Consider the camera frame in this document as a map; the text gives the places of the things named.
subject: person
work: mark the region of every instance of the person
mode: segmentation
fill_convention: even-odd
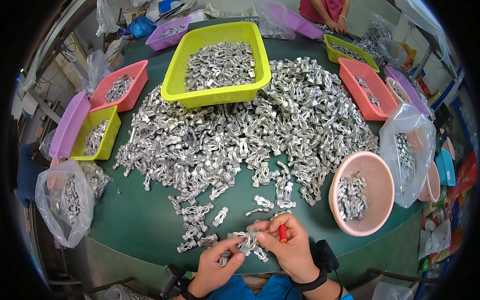
[[[285,225],[288,239],[286,243],[281,243],[278,238],[278,228],[281,224]],[[255,296],[241,276],[234,275],[245,260],[245,255],[236,246],[244,241],[244,238],[230,238],[200,255],[198,272],[194,274],[187,288],[189,293],[197,298],[203,298],[212,292],[210,300],[302,299],[301,294],[292,288],[288,277],[296,283],[306,284],[315,281],[320,275],[320,270],[313,263],[310,253],[307,230],[289,213],[280,214],[273,221],[260,221],[251,226],[259,229],[257,240],[276,255],[280,267],[288,276],[273,274]],[[221,267],[218,260],[224,251],[230,251],[232,254],[227,265]],[[303,292],[303,296],[309,300],[337,300],[340,296],[340,285],[327,279],[316,289]],[[184,300],[184,297],[180,295],[175,299]],[[353,298],[346,289],[343,289],[341,300]]]
[[[41,172],[48,169],[48,167],[35,162],[37,157],[41,157],[39,147],[40,143],[34,142],[23,145],[18,150],[17,189],[13,192],[23,206],[27,208],[30,202],[35,201],[36,178]]]
[[[326,24],[338,35],[346,35],[349,8],[350,0],[300,0],[299,12],[312,22]]]

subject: green table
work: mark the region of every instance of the green table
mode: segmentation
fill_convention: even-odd
[[[203,21],[191,24],[189,29],[241,19],[243,18]],[[145,192],[144,176],[140,175],[137,170],[132,171],[126,178],[123,176],[123,167],[119,167],[117,170],[112,169],[116,161],[114,156],[117,149],[120,145],[128,142],[132,112],[138,110],[147,93],[162,83],[175,51],[175,47],[170,47],[154,52],[144,42],[145,39],[139,40],[124,49],[125,65],[140,60],[148,60],[148,82],[135,108],[132,111],[119,113],[122,125],[110,160],[98,161],[99,165],[113,176],[114,180],[95,207],[89,237],[107,247],[140,260],[158,265],[175,263],[189,271],[196,271],[200,253],[204,248],[195,248],[182,254],[176,250],[176,247],[184,242],[181,236],[185,233],[185,230],[182,228],[182,217],[175,215],[175,210],[167,197],[169,195],[179,195],[180,192],[172,187],[164,188],[161,183],[156,184],[156,182],[151,183],[150,192]],[[270,60],[285,58],[294,60],[297,57],[309,56],[312,59],[317,59],[318,63],[330,72],[337,74],[339,72],[339,65],[328,61],[325,45],[317,41],[297,35],[294,41],[264,39],[264,44]],[[368,123],[372,131],[378,135],[378,130],[383,122],[372,121]],[[270,162],[271,169],[276,168],[276,161],[279,159],[286,162],[284,154],[275,156]],[[250,217],[245,217],[244,213],[246,211],[257,207],[252,201],[255,194],[267,199],[275,198],[273,183],[254,188],[252,187],[252,175],[253,171],[246,169],[245,164],[243,164],[242,172],[235,177],[236,186],[230,188],[213,203],[215,208],[208,214],[205,221],[210,226],[208,234],[217,233],[221,239],[225,239],[227,232],[244,231],[255,219],[267,220],[273,215],[274,211],[271,211],[268,214],[256,213]],[[390,217],[379,231],[367,237],[353,237],[344,233],[338,227],[330,211],[328,189],[332,179],[333,174],[329,174],[321,189],[323,200],[314,207],[309,207],[301,199],[298,192],[301,185],[295,183],[292,198],[297,201],[297,207],[292,211],[308,230],[311,240],[326,239],[337,256],[378,239],[402,224],[422,207],[420,202],[414,203],[409,209],[401,208],[395,204]],[[206,204],[210,202],[208,195],[209,192],[202,193],[197,198],[198,203]],[[224,223],[219,228],[215,228],[212,225],[212,220],[222,206],[228,207],[230,212]],[[255,255],[252,255],[245,260],[245,263],[237,272],[239,274],[255,274],[280,270],[274,255],[270,254],[269,257],[270,260],[264,264]]]

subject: pink shirt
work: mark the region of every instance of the pink shirt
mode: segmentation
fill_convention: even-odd
[[[320,1],[325,7],[325,10],[327,11],[330,18],[332,18],[333,22],[337,22],[338,16],[342,11],[343,0],[320,0]],[[309,19],[310,21],[325,24],[325,21],[318,14],[317,10],[313,7],[313,5],[310,3],[310,0],[300,0],[299,12],[301,16]]]

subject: blue plastic bag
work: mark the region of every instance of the blue plastic bag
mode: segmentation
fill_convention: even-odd
[[[156,29],[153,22],[145,16],[136,17],[133,22],[128,25],[127,30],[135,37],[135,39],[141,39],[149,36]]]

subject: blue shirt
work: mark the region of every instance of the blue shirt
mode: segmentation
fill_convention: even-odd
[[[213,291],[209,300],[283,300],[292,287],[288,275],[273,274],[257,295],[247,286],[240,275],[234,275],[223,286]],[[292,288],[287,300],[301,300],[302,295]],[[353,300],[346,292],[341,300]]]
[[[33,153],[33,143],[23,145],[19,149],[17,189],[13,192],[25,207],[28,207],[30,201],[35,201],[36,178],[48,169],[32,160]]]

